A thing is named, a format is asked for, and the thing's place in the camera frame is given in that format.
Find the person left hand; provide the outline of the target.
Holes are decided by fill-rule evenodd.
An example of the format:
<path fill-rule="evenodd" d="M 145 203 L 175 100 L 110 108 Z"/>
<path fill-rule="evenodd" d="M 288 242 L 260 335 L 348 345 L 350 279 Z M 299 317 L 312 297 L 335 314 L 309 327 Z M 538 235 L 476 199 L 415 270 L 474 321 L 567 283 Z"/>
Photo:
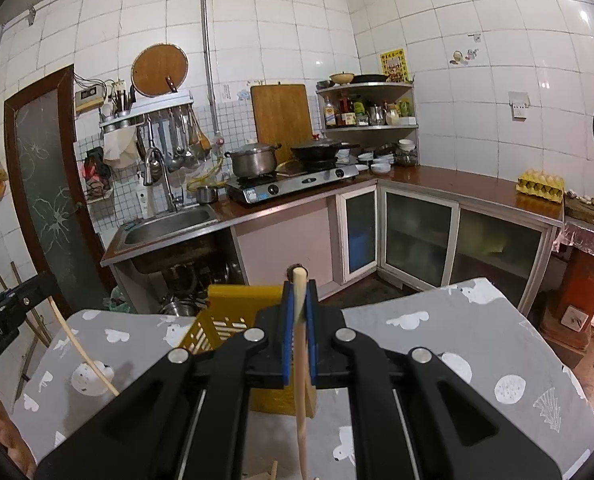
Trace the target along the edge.
<path fill-rule="evenodd" d="M 12 422 L 0 400 L 0 443 L 7 450 L 9 458 L 29 479 L 34 477 L 36 463 L 26 441 L 21 437 L 17 426 Z"/>

